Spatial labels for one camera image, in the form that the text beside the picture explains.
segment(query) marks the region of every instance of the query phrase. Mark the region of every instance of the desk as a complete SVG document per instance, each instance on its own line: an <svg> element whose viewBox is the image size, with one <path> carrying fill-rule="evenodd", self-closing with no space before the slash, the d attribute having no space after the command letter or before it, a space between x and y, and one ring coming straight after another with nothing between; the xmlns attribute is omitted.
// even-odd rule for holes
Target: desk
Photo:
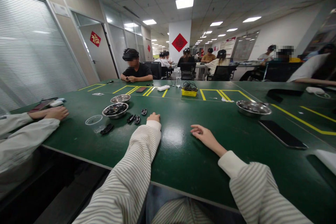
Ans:
<svg viewBox="0 0 336 224"><path fill-rule="evenodd" d="M284 104L271 105L273 113L267 119L273 120L289 133L301 139L308 150L286 148L253 118L240 114L235 103L221 101L253 99L264 101L267 89L293 87L294 83L255 82L202 82L194 81L199 92L194 97L182 97L176 87L159 92L156 87L171 85L170 80L149 82L149 91L136 93L134 87L147 83L100 84L59 95L66 99L65 106L70 115L60 127L43 143L46 148L109 168L114 167L124 156L130 136L138 127L127 124L130 114L161 114L162 138L152 163L151 181L155 185L171 188L193 198L210 202L227 209L237 206L229 189L229 177L218 167L218 157L190 134L191 124L201 124L210 129L218 142L226 149L233 150L243 161L256 161L268 165L279 186L280 192L292 202L313 223L332 223L336 202L336 178L313 155L315 149L335 151L334 135L313 132L284 111L308 121L324 131L336 132L336 116L328 113L323 106L311 107L306 97L296 98ZM85 120L101 114L110 105L110 99L119 94L131 94L127 114L111 123L115 128L109 135L94 134L85 126ZM313 112L299 109L307 108L325 114L333 121ZM32 106L18 109L13 113L29 111ZM146 123L142 115L140 124Z"/></svg>

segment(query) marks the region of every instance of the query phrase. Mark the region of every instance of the plastic cup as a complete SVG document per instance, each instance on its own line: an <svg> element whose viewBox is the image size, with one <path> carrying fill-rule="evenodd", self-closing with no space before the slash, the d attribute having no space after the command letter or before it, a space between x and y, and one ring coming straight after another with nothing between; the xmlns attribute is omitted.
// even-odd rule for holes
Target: plastic cup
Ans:
<svg viewBox="0 0 336 224"><path fill-rule="evenodd" d="M86 120L86 125L90 126L90 128L95 133L99 133L105 128L105 121L103 120L102 115L94 115Z"/></svg>

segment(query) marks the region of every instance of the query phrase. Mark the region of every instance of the hand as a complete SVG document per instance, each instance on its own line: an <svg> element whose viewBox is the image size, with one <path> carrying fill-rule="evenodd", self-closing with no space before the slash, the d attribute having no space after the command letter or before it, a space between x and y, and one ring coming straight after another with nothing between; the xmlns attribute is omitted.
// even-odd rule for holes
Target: hand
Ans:
<svg viewBox="0 0 336 224"><path fill-rule="evenodd" d="M227 150L221 146L210 130L201 125L192 125L190 131L194 137L199 139L206 147L215 152L219 157L222 157Z"/></svg>
<svg viewBox="0 0 336 224"><path fill-rule="evenodd" d="M157 121L158 123L160 122L160 114L155 114L155 112L153 112L153 114L151 114L149 117L147 117L147 121L149 120L153 120L153 121Z"/></svg>
<svg viewBox="0 0 336 224"><path fill-rule="evenodd" d="M66 107L56 107L55 110L50 111L44 119L54 118L62 121L65 117L69 115Z"/></svg>

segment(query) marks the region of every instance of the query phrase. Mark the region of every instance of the metal bowl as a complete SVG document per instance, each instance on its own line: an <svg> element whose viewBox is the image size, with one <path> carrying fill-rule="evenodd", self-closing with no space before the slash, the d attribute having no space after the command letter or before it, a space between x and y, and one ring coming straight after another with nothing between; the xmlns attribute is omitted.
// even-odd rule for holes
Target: metal bowl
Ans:
<svg viewBox="0 0 336 224"><path fill-rule="evenodd" d="M112 99L111 99L111 102L112 103L122 103L122 102L124 102L124 103L129 103L130 101L130 98L131 98L131 96L130 95L128 95L128 94L122 94L122 95L119 95L119 96L115 96L115 97L113 97Z"/></svg>
<svg viewBox="0 0 336 224"><path fill-rule="evenodd" d="M272 113L272 110L264 103L237 101L236 104L239 112L249 117L260 118Z"/></svg>
<svg viewBox="0 0 336 224"><path fill-rule="evenodd" d="M107 114L106 114L110 109L114 108L114 107L117 106L118 104L125 104L125 105L126 105L126 109L125 109L124 111L120 112L119 114L116 114L116 115L107 115ZM118 118L120 118L120 117L123 117L123 116L126 114L127 109L128 109L128 104L127 104L127 103L114 103L114 104L112 104L112 105L110 105L110 106L104 108L102 114L103 114L104 116L109 117L110 119L118 119Z"/></svg>

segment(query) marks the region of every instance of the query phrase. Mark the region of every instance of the white device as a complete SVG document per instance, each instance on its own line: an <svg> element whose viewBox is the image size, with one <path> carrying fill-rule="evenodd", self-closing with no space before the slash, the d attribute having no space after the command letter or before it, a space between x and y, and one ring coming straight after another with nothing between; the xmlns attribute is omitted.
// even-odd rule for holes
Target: white device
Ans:
<svg viewBox="0 0 336 224"><path fill-rule="evenodd" d="M59 105L62 105L63 102L62 101L53 101L52 103L49 104L50 107L57 107Z"/></svg>
<svg viewBox="0 0 336 224"><path fill-rule="evenodd" d="M159 91L163 91L163 90L166 90L166 89L169 89L169 88L170 88L170 86L165 85L165 86L162 86L162 87L158 87L157 89L158 89Z"/></svg>

